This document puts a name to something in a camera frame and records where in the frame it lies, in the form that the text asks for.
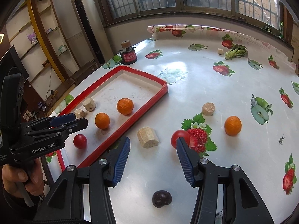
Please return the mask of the person's left hand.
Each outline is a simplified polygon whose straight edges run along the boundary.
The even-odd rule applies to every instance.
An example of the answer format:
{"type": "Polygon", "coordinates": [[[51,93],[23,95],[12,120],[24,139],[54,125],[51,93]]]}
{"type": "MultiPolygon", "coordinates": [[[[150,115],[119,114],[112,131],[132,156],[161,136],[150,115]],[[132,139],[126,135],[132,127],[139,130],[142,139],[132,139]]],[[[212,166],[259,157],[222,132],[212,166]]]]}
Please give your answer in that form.
{"type": "Polygon", "coordinates": [[[16,183],[24,183],[29,182],[25,185],[27,192],[31,193],[33,196],[42,195],[44,192],[44,181],[43,181],[43,173],[41,170],[41,162],[39,159],[34,160],[35,164],[33,166],[33,170],[27,175],[27,173],[23,169],[18,169],[12,167],[8,164],[4,165],[2,168],[2,180],[4,189],[17,198],[22,198],[21,193],[19,192],[16,183]]]}

